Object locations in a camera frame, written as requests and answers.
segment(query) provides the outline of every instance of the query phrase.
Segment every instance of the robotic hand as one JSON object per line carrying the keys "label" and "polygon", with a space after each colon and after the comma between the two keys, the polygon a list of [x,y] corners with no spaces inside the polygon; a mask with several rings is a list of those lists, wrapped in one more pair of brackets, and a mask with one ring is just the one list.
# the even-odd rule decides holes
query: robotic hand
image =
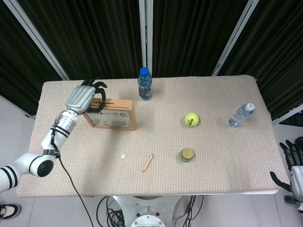
{"label": "robotic hand", "polygon": [[285,201],[300,202],[298,210],[303,213],[303,137],[297,138],[295,144],[286,140],[286,144],[288,147],[283,143],[280,143],[280,147],[285,154],[291,184],[281,182],[274,172],[270,172],[270,176],[278,186],[293,193],[293,198],[285,196]]}
{"label": "robotic hand", "polygon": [[[16,187],[23,174],[43,177],[51,172],[53,162],[56,157],[60,157],[59,150],[75,127],[78,116],[84,112],[98,113],[105,106],[105,91],[99,87],[107,86],[103,82],[93,82],[93,79],[85,80],[74,89],[65,103],[67,111],[58,115],[41,143],[44,149],[42,155],[28,152],[11,165],[0,168],[0,193]],[[98,108],[91,108],[90,102],[98,93],[102,95],[103,102]]]}

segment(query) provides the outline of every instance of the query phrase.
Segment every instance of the table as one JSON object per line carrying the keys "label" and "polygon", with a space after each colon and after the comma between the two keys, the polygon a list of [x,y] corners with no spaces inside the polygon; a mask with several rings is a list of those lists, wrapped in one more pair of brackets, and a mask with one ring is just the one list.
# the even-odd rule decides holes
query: table
{"label": "table", "polygon": [[[83,116],[61,149],[62,161],[81,195],[181,195],[276,190],[269,172],[288,178],[274,138],[270,114],[255,79],[248,75],[155,78],[154,97],[142,100],[135,79],[104,80],[108,98],[132,99],[136,131],[92,128]],[[82,81],[46,82],[43,86],[29,151],[42,153],[40,142],[65,101]],[[239,128],[228,118],[243,104],[256,110]],[[184,124],[188,112],[200,123]],[[178,154],[192,148],[189,163]],[[149,168],[142,172],[148,156]],[[55,162],[44,178],[24,175],[20,197],[76,195]]]}

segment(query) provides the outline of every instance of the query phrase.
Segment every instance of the tennis ball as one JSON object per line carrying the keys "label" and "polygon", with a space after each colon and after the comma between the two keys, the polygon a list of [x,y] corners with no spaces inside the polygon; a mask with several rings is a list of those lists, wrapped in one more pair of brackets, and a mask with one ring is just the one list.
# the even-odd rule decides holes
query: tennis ball
{"label": "tennis ball", "polygon": [[192,127],[199,123],[199,116],[194,112],[190,112],[190,113],[186,114],[184,120],[185,120],[186,125]]}

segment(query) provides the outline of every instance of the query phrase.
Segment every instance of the water bottle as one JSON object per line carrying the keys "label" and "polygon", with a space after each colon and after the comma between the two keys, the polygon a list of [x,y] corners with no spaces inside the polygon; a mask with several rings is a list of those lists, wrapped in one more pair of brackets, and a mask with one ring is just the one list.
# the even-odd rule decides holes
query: water bottle
{"label": "water bottle", "polygon": [[236,128],[238,127],[243,121],[248,119],[255,110],[255,105],[253,103],[246,103],[243,104],[237,112],[230,117],[228,120],[229,126]]}
{"label": "water bottle", "polygon": [[139,95],[144,100],[150,100],[152,97],[152,75],[147,67],[140,69],[138,76]]}

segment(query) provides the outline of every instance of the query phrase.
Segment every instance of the wooden frame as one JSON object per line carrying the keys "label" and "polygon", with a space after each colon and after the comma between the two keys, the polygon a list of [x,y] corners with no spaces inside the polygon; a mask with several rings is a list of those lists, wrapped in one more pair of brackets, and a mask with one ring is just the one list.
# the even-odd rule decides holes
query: wooden frame
{"label": "wooden frame", "polygon": [[[97,108],[101,98],[93,98],[90,107]],[[134,102],[124,99],[106,99],[106,105],[99,113],[85,113],[84,118],[94,128],[136,130]]]}

